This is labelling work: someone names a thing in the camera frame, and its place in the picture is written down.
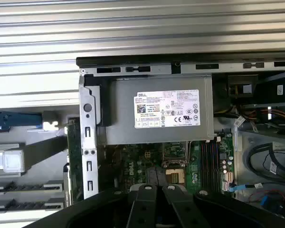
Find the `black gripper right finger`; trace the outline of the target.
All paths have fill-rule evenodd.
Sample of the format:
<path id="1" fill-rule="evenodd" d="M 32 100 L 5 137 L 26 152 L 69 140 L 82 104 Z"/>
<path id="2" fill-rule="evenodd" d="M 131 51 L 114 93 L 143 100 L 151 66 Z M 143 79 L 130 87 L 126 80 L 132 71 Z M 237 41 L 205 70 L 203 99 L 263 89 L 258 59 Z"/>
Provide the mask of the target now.
<path id="1" fill-rule="evenodd" d="M 190 194 L 184 186 L 168 183 L 162 168 L 158 184 L 180 228 L 285 228 L 285 218 L 221 193 Z"/>

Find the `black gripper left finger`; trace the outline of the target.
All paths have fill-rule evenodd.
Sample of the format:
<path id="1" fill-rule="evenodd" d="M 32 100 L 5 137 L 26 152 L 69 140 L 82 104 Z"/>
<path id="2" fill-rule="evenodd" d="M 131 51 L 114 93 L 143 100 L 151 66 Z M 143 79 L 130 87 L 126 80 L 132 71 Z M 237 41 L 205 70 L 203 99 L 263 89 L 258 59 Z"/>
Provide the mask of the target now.
<path id="1" fill-rule="evenodd" d="M 129 193 L 108 189 L 28 225 L 29 228 L 153 228 L 156 223 L 158 169 Z"/>

